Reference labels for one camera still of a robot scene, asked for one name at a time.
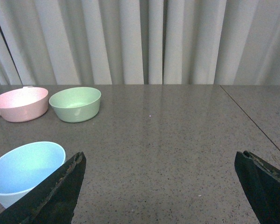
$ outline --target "curtain fold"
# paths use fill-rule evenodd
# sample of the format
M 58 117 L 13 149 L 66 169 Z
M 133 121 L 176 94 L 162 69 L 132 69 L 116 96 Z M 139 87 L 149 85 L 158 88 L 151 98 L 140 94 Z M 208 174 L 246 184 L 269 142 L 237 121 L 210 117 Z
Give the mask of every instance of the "curtain fold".
M 0 0 L 0 28 L 0 84 L 280 84 L 280 0 Z

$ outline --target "gray countertop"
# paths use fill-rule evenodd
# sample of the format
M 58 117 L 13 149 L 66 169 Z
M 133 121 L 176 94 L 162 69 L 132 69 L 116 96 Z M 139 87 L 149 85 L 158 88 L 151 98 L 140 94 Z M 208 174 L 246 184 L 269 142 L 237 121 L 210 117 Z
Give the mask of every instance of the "gray countertop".
M 44 87 L 51 96 L 72 86 Z M 280 136 L 273 134 L 278 125 L 269 128 L 279 118 L 270 106 L 280 106 L 280 95 L 270 92 L 278 87 L 263 87 L 258 97 L 254 87 L 250 95 L 236 86 L 94 87 L 102 92 L 100 111 L 82 123 L 62 122 L 51 107 L 29 122 L 0 118 L 0 156 L 35 141 L 60 144 L 67 159 L 85 153 L 73 224 L 259 223 L 234 159 L 236 151 L 248 150 L 280 169 Z M 16 88 L 0 86 L 0 94 Z M 269 121 L 261 107 L 249 111 L 262 96 Z

